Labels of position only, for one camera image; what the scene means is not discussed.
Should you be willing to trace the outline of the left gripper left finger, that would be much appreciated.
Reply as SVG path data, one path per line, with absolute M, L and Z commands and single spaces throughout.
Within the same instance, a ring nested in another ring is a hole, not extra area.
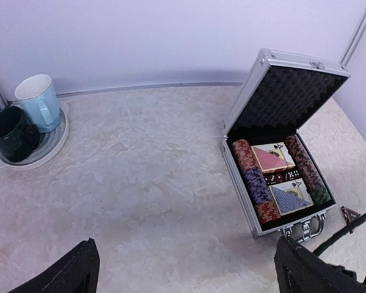
M 100 255 L 95 241 L 81 241 L 44 272 L 12 292 L 96 292 Z

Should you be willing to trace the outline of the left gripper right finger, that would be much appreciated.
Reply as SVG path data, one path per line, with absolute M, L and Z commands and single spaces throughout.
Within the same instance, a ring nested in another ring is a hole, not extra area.
M 280 292 L 366 292 L 366 284 L 325 263 L 293 239 L 280 237 L 274 256 Z

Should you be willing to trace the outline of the blue playing card deck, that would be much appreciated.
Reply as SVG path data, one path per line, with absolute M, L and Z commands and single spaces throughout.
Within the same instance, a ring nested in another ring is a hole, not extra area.
M 281 216 L 313 206 L 313 200 L 302 179 L 273 184 L 269 190 Z

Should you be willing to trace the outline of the black triangular dealer button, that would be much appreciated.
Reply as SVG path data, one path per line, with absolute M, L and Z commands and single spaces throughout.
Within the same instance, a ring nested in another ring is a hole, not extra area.
M 341 211 L 347 225 L 350 225 L 352 222 L 354 222 L 361 216 L 359 212 L 356 212 L 345 206 L 341 207 Z

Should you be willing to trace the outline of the green poker chip stack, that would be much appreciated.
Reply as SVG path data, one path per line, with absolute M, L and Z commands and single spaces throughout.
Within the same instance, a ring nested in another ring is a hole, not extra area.
M 320 185 L 310 192 L 314 205 L 325 204 L 331 200 L 331 196 L 325 186 Z

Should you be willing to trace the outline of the aluminium poker case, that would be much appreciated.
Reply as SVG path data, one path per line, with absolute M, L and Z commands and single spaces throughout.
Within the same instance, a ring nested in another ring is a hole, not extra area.
M 223 122 L 221 151 L 253 237 L 321 234 L 336 205 L 300 127 L 346 82 L 346 66 L 262 49 Z

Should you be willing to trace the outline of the red playing card deck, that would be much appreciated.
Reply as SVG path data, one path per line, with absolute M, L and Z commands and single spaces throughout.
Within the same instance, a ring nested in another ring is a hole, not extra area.
M 296 167 L 283 142 L 251 146 L 253 154 L 263 173 L 275 173 Z

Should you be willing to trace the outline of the dark green mug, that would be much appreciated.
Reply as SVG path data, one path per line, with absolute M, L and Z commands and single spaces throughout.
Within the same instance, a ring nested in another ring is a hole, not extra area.
M 40 142 L 41 133 L 22 108 L 0 110 L 0 153 L 10 162 L 28 158 Z

